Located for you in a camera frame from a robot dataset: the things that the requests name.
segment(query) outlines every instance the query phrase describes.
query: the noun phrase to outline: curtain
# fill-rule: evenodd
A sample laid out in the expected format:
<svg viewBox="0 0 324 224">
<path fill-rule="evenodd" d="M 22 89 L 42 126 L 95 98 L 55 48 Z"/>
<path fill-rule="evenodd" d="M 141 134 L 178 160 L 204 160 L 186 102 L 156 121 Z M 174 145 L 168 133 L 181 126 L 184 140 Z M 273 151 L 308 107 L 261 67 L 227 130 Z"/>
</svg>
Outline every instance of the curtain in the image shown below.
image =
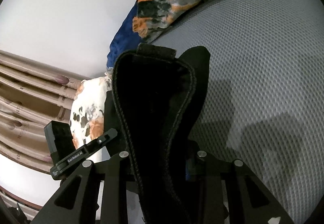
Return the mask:
<svg viewBox="0 0 324 224">
<path fill-rule="evenodd" d="M 80 85 L 75 77 L 0 51 L 0 154 L 48 173 L 44 126 L 52 120 L 69 123 Z"/>
</svg>

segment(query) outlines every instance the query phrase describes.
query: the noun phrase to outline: white mesh surface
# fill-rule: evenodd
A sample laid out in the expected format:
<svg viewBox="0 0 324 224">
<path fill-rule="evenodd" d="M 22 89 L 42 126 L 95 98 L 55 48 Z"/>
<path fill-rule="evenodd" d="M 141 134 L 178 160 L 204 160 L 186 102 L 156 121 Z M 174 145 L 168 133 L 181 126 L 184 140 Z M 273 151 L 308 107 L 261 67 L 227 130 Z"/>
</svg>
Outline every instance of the white mesh surface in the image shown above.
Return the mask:
<svg viewBox="0 0 324 224">
<path fill-rule="evenodd" d="M 213 0 L 154 45 L 211 53 L 191 137 L 242 159 L 295 223 L 324 194 L 324 7 L 320 0 Z"/>
</svg>

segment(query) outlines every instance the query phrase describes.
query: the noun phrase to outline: metal screw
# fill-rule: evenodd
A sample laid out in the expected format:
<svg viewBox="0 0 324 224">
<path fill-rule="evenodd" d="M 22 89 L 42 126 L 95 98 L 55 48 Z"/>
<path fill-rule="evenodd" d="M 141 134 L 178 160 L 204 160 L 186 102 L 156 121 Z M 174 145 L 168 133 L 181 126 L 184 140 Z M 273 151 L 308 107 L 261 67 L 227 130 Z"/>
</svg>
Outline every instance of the metal screw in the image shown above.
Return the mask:
<svg viewBox="0 0 324 224">
<path fill-rule="evenodd" d="M 243 162 L 241 160 L 235 160 L 234 165 L 236 166 L 243 166 Z"/>
<path fill-rule="evenodd" d="M 115 128 L 110 128 L 107 133 L 110 137 L 115 137 L 118 134 L 118 132 Z"/>
<path fill-rule="evenodd" d="M 205 157 L 207 155 L 205 151 L 198 151 L 197 154 L 199 157 Z"/>
<path fill-rule="evenodd" d="M 119 156 L 122 158 L 128 157 L 129 153 L 127 151 L 122 151 L 119 153 Z"/>
<path fill-rule="evenodd" d="M 89 166 L 91 166 L 91 164 L 92 164 L 92 162 L 90 160 L 85 160 L 82 163 L 83 167 L 89 167 Z"/>
</svg>

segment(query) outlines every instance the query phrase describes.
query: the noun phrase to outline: white wall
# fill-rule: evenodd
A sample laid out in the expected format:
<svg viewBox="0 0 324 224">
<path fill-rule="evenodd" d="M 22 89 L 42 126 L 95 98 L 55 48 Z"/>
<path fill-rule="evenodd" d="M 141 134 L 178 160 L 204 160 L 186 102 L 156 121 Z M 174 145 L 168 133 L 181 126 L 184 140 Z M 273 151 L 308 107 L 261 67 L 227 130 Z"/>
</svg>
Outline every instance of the white wall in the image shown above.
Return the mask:
<svg viewBox="0 0 324 224">
<path fill-rule="evenodd" d="M 50 175 L 32 170 L 0 154 L 0 186 L 31 203 L 43 206 L 59 188 Z"/>
<path fill-rule="evenodd" d="M 4 0 L 0 50 L 83 76 L 102 76 L 110 42 L 135 1 Z"/>
</svg>

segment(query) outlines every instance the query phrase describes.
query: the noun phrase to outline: black metal bracket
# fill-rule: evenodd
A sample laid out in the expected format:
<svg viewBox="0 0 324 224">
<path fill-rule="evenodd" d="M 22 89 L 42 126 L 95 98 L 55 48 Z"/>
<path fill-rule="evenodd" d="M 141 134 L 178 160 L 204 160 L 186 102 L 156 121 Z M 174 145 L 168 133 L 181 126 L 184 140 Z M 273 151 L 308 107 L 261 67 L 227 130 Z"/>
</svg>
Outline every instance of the black metal bracket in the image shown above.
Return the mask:
<svg viewBox="0 0 324 224">
<path fill-rule="evenodd" d="M 199 223 L 223 224 L 229 214 L 230 223 L 293 224 L 281 204 L 251 169 L 241 160 L 232 163 L 217 160 L 206 153 L 198 157 L 205 164 L 202 201 L 203 212 Z M 224 205 L 222 181 L 226 185 L 228 212 Z"/>
<path fill-rule="evenodd" d="M 59 187 L 32 224 L 94 224 L 100 182 L 104 180 L 101 223 L 127 223 L 126 181 L 133 181 L 127 157 L 115 154 L 94 164 L 84 160 Z"/>
</svg>

